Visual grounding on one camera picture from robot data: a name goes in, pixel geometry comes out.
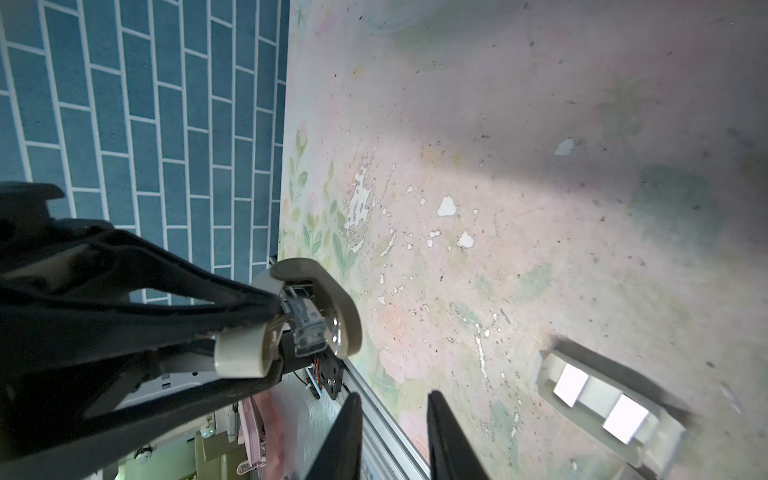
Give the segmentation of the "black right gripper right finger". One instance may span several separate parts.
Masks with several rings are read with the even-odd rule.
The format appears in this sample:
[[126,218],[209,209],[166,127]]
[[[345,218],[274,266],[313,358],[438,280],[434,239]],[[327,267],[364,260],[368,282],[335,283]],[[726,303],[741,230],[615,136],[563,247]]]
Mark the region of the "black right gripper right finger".
[[467,437],[438,390],[428,395],[427,430],[432,480],[488,480]]

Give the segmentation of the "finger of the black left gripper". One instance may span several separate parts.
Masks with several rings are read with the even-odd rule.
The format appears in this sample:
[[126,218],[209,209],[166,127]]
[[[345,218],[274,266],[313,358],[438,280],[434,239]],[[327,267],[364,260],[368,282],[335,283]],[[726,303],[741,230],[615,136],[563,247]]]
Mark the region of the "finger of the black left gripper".
[[178,328],[274,319],[276,295],[216,276],[105,220],[56,219],[49,183],[1,185],[1,314],[38,323]]
[[123,400],[165,374],[211,373],[214,344],[195,341],[1,381],[1,476],[85,478],[155,438],[276,385],[265,376],[195,381],[128,406]]

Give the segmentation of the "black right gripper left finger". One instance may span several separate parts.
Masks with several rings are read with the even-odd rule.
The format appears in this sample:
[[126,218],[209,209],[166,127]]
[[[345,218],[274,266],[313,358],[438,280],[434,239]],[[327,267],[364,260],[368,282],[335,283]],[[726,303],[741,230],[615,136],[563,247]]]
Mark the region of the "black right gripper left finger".
[[359,480],[363,438],[362,402],[350,393],[312,464],[308,480]]

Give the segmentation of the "beige stapler base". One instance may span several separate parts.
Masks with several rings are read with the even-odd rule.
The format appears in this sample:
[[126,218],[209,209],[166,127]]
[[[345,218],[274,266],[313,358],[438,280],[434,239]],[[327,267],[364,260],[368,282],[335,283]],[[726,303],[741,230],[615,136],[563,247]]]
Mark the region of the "beige stapler base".
[[311,357],[326,350],[339,359],[357,354],[363,328],[352,297],[317,261],[281,260],[252,282],[276,307],[266,314],[250,314],[249,326],[215,337],[216,374],[225,379],[264,378],[279,357],[285,332],[292,335],[293,354]]

